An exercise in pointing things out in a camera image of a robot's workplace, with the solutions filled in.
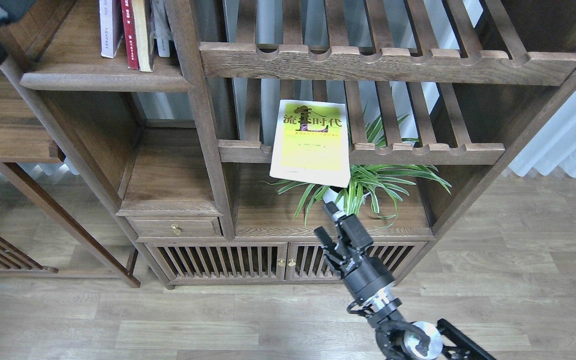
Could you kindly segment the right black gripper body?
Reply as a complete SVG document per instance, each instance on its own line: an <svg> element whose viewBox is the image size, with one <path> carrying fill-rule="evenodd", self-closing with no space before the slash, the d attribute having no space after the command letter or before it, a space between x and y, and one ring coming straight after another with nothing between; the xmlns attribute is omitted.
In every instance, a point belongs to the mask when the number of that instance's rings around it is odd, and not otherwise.
<svg viewBox="0 0 576 360"><path fill-rule="evenodd" d="M377 257L366 257L352 271L342 276L345 287L359 306L386 306L395 301L391 289L393 274Z"/></svg>

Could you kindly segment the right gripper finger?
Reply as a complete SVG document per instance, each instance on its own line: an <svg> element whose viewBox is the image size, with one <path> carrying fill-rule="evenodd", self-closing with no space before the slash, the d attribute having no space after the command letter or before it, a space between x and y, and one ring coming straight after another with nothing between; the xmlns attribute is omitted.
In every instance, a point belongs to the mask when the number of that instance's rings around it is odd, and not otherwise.
<svg viewBox="0 0 576 360"><path fill-rule="evenodd" d="M326 202L325 212L334 222L335 228L340 228L350 239L351 255L363 255L366 248L372 246L373 239L354 214L345 214L334 202Z"/></svg>
<svg viewBox="0 0 576 360"><path fill-rule="evenodd" d="M350 238L340 227L337 227L336 230L336 243L323 227L316 228L314 235L321 243L323 255L333 274L339 278L345 278L354 269L355 261L352 258Z"/></svg>

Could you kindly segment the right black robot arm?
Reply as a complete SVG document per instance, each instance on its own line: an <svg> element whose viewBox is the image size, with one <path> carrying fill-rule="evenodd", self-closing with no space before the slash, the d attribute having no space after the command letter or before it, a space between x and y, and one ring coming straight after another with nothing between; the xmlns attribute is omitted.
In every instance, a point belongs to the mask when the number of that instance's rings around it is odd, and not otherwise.
<svg viewBox="0 0 576 360"><path fill-rule="evenodd" d="M314 230L324 258L353 298L347 312L366 319L387 360L436 360L439 356L448 360L491 360L490 353L445 319L439 319L436 325L406 321L398 311L401 301L391 291L395 285L393 274L380 259L368 255L373 239L359 219L345 214L333 202L327 202L324 209L338 234L338 243L334 243L323 227Z"/></svg>

